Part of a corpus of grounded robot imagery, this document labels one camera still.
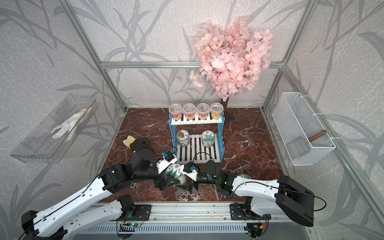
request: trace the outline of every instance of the wallpaper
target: wallpaper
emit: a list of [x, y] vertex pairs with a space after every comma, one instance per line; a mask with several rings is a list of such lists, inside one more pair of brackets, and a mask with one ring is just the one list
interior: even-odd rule
[[[24, 212], [61, 201], [99, 172], [122, 108], [57, 1], [1, 1], [0, 55], [0, 238], [14, 240]], [[69, 93], [96, 98], [99, 107], [63, 159], [9, 156]]]
[[289, 68], [384, 197], [384, 1], [317, 6]]
[[[282, 76], [278, 87], [272, 93], [271, 101], [265, 108], [266, 116], [281, 152], [283, 165], [288, 175], [315, 195], [327, 201], [327, 207], [315, 212], [314, 217], [320, 228], [320, 236], [325, 240], [382, 240], [384, 229], [372, 209], [361, 196], [349, 174], [334, 152], [311, 166], [294, 166], [287, 154], [272, 113], [283, 92], [294, 91], [287, 79]], [[324, 203], [315, 199], [315, 209]]]
[[[273, 33], [271, 61], [281, 61], [307, 5], [307, 0], [71, 0], [80, 22], [101, 61], [198, 61], [199, 24], [211, 19], [229, 26], [250, 15], [251, 31]], [[109, 69], [127, 107], [168, 107], [172, 103], [212, 103], [220, 98], [205, 84], [189, 80], [195, 69]], [[260, 107], [273, 74], [266, 70], [252, 90], [229, 99], [228, 107]]]
[[[189, 79], [193, 68], [166, 69], [108, 69], [108, 74], [129, 108], [167, 108], [173, 103], [212, 104], [220, 102], [215, 89], [205, 79], [197, 88]], [[271, 88], [277, 69], [269, 68], [260, 74], [260, 80], [251, 91], [244, 89], [241, 94], [230, 97], [228, 107], [261, 107]]]

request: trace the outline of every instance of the marble floor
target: marble floor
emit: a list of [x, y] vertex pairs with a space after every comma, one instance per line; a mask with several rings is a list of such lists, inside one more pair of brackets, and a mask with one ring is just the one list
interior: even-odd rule
[[[266, 128], [259, 108], [231, 108], [228, 111], [235, 117], [224, 124], [224, 159], [220, 164], [224, 171], [232, 174], [248, 174], [253, 179], [272, 180], [283, 175], [271, 137]], [[168, 125], [168, 109], [129, 109], [121, 125], [112, 149], [105, 161], [103, 170], [113, 164], [126, 163], [132, 156], [131, 150], [122, 141], [127, 135], [135, 138], [149, 137], [152, 142], [172, 144]], [[200, 134], [204, 130], [217, 132], [217, 124], [177, 126], [176, 130], [185, 129], [190, 134]], [[155, 153], [169, 151], [166, 145], [152, 144]], [[135, 202], [144, 201], [230, 201], [211, 185], [200, 185], [197, 192], [186, 192], [170, 187], [165, 191], [153, 186], [153, 181], [136, 183], [133, 188], [126, 188], [104, 199], [113, 201], [119, 196], [129, 194]], [[232, 201], [245, 198], [233, 197]]]

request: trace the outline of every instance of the plastic cup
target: plastic cup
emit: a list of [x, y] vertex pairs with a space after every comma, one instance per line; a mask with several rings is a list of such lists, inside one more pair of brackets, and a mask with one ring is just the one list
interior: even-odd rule
[[174, 103], [169, 106], [169, 114], [172, 116], [173, 119], [179, 120], [181, 119], [181, 113], [183, 108], [180, 104]]
[[195, 118], [196, 106], [193, 103], [187, 103], [183, 106], [184, 116], [187, 120]]
[[200, 119], [204, 120], [208, 118], [209, 115], [209, 105], [206, 103], [200, 103], [196, 107], [197, 115]]
[[212, 118], [219, 119], [223, 111], [224, 111], [224, 107], [223, 105], [221, 105], [221, 103], [212, 103], [211, 105]]

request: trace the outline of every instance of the white shelf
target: white shelf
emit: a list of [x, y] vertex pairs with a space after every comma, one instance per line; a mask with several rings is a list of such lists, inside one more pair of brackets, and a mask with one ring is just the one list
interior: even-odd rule
[[211, 118], [211, 113], [208, 114], [208, 118], [207, 118], [207, 119], [205, 119], [205, 120], [200, 120], [200, 119], [199, 119], [199, 115], [198, 115], [197, 112], [196, 112], [196, 113], [195, 113], [195, 119], [193, 119], [193, 120], [187, 120], [187, 119], [184, 117], [184, 114], [182, 114], [180, 120], [175, 121], [175, 119], [172, 118], [171, 125], [208, 124], [208, 123], [222, 123], [222, 122], [223, 122], [223, 119], [222, 119], [221, 116], [220, 116], [219, 119], [214, 119], [214, 118]]
[[195, 163], [206, 163], [209, 160], [213, 160], [214, 162], [220, 163], [220, 155], [219, 155], [219, 147], [217, 144], [217, 134], [215, 134], [215, 144], [211, 148], [204, 147], [201, 142], [201, 134], [200, 135], [189, 135], [190, 143], [187, 147], [180, 147], [177, 145], [177, 164], [186, 164], [189, 161], [192, 161], [195, 155], [198, 152], [206, 152], [210, 154], [214, 159], [212, 159], [209, 155], [200, 153], [195, 158]]

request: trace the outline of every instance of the clear plastic tray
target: clear plastic tray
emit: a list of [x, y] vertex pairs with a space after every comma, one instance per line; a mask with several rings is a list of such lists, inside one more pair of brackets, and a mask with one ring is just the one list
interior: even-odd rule
[[[66, 132], [56, 139], [52, 138], [58, 131], [51, 133], [52, 129], [83, 108], [88, 111], [79, 119], [71, 132]], [[60, 162], [97, 108], [98, 105], [94, 98], [69, 94], [10, 155], [22, 162], [55, 164]]]

